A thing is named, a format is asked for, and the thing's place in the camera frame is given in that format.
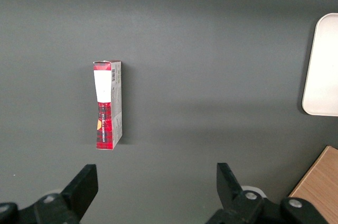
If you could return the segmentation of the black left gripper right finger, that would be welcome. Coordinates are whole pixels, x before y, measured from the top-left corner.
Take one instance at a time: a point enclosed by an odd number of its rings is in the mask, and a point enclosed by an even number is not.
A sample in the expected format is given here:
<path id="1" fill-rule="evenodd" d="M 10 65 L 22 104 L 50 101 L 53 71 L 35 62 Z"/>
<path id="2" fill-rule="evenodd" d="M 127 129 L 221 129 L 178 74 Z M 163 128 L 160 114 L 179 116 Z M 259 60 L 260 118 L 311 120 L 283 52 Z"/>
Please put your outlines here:
<path id="1" fill-rule="evenodd" d="M 276 204 L 254 190 L 244 190 L 227 163 L 217 164 L 217 193 L 223 208 L 207 223 L 327 223 L 304 199 L 284 198 Z"/>

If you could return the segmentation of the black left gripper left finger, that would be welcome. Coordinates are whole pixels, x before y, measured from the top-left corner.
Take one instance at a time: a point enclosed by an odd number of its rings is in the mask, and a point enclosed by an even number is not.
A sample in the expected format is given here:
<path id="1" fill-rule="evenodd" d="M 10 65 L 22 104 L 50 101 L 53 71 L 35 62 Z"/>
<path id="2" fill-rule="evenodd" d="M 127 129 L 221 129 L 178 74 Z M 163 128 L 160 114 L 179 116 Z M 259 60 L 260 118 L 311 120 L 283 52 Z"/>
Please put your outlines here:
<path id="1" fill-rule="evenodd" d="M 80 223 L 98 192 L 97 166 L 87 164 L 60 193 L 44 195 L 19 209 L 1 203 L 1 223 Z"/>

